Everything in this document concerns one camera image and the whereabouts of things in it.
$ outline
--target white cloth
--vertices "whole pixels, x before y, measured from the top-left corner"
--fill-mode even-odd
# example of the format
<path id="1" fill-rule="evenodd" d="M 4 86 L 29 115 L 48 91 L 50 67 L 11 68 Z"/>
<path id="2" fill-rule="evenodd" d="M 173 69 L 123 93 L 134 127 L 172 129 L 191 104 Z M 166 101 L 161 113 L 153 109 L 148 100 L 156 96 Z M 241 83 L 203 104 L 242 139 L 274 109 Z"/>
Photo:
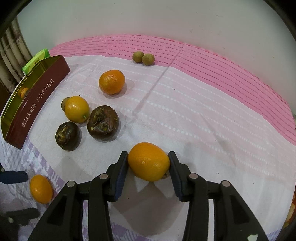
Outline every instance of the white cloth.
<path id="1" fill-rule="evenodd" d="M 167 153 L 175 151 L 181 163 L 208 181 L 229 180 L 266 233 L 282 227 L 295 188 L 296 149 L 260 114 L 172 67 L 103 56 L 66 61 L 70 74 L 49 97 L 29 133 L 64 181 L 89 181 L 117 162 L 121 151 L 151 142 Z M 98 88 L 99 77 L 110 69 L 126 77 L 123 91 L 115 96 Z M 55 142 L 57 128 L 68 121 L 60 105 L 65 97 L 79 94 L 92 110 L 99 105 L 114 108 L 120 131 L 115 140 L 100 142 L 89 135 L 86 124 L 79 125 L 80 145 L 67 152 Z M 110 218 L 144 237 L 182 240 L 187 210 L 188 203 L 175 196 L 170 178 L 148 183 L 129 171 L 122 196 L 110 203 Z"/>

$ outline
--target plaid fabric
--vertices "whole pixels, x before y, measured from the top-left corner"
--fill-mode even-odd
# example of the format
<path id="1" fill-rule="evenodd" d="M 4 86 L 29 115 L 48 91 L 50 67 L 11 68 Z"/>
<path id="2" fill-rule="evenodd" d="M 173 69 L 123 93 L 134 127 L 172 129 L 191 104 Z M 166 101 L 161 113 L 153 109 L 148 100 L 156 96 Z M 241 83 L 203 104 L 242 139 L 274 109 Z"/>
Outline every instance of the plaid fabric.
<path id="1" fill-rule="evenodd" d="M 7 144 L 2 138 L 0 140 L 0 145 L 2 146 L 4 152 L 4 159 L 1 160 L 1 164 L 6 170 L 26 171 L 29 179 L 31 179 L 36 174 L 46 176 L 51 182 L 52 188 L 54 190 L 54 197 L 65 185 L 65 182 L 50 167 L 50 165 L 47 163 L 47 161 L 40 154 L 40 152 L 37 150 L 37 148 L 33 145 L 28 137 L 22 150 L 19 150 Z M 32 198 L 29 189 L 29 181 L 27 181 L 26 183 L 11 184 L 10 192 L 21 201 L 24 208 L 35 207 L 40 211 L 41 215 L 49 206 L 49 204 L 40 204 Z M 87 207 L 88 201 L 84 201 L 82 225 L 83 241 L 88 240 Z M 31 220 L 30 226 L 32 228 L 35 227 L 38 220 L 39 219 Z M 114 222 L 111 222 L 111 227 L 115 241 L 155 241 L 145 238 Z M 279 232 L 280 230 L 277 230 L 273 233 L 268 234 L 268 239 L 270 241 L 276 240 Z"/>

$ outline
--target blue gripper pad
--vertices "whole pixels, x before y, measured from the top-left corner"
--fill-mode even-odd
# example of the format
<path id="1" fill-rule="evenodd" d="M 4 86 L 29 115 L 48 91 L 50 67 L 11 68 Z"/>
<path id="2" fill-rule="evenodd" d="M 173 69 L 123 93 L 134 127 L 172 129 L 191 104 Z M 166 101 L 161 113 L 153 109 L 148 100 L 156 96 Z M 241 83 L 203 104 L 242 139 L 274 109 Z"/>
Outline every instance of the blue gripper pad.
<path id="1" fill-rule="evenodd" d="M 126 174 L 128 171 L 128 162 L 127 162 L 128 153 L 126 151 L 121 152 L 121 155 L 118 159 L 116 167 L 114 169 L 115 175 L 117 174 L 117 179 L 115 181 L 115 193 L 114 200 L 117 201 L 122 194 L 124 181 L 126 179 Z"/>

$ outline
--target curtain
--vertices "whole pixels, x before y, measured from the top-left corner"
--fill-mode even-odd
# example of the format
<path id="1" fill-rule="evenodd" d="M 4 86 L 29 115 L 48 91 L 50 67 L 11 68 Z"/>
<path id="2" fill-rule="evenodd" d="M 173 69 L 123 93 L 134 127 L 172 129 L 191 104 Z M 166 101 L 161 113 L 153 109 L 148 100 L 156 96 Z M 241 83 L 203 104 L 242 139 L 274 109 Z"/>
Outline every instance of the curtain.
<path id="1" fill-rule="evenodd" d="M 9 92 L 25 76 L 22 67 L 32 58 L 15 18 L 0 40 L 0 81 Z"/>

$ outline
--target metal bolt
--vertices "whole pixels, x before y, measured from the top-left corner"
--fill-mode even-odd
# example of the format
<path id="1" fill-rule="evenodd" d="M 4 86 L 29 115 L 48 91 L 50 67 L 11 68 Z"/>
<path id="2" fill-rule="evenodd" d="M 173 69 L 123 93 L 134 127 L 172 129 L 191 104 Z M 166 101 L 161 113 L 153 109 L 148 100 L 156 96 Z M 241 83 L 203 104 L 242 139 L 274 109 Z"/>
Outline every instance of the metal bolt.
<path id="1" fill-rule="evenodd" d="M 190 174 L 189 174 L 189 177 L 190 177 L 191 179 L 197 179 L 197 178 L 198 178 L 198 175 L 197 175 L 196 173 L 190 173 Z"/>
<path id="2" fill-rule="evenodd" d="M 11 218 L 11 217 L 8 217 L 8 222 L 10 222 L 10 223 L 13 223 L 14 221 L 13 221 L 13 219 Z"/>
<path id="3" fill-rule="evenodd" d="M 102 173 L 101 175 L 99 175 L 99 178 L 102 179 L 102 180 L 105 180 L 105 179 L 108 178 L 108 174 Z"/>
<path id="4" fill-rule="evenodd" d="M 67 187 L 71 188 L 75 185 L 75 182 L 74 181 L 69 181 L 67 182 Z"/>
<path id="5" fill-rule="evenodd" d="M 230 182 L 229 182 L 229 181 L 223 181 L 223 182 L 222 182 L 222 185 L 223 185 L 224 187 L 229 187 L 229 186 L 230 186 Z"/>

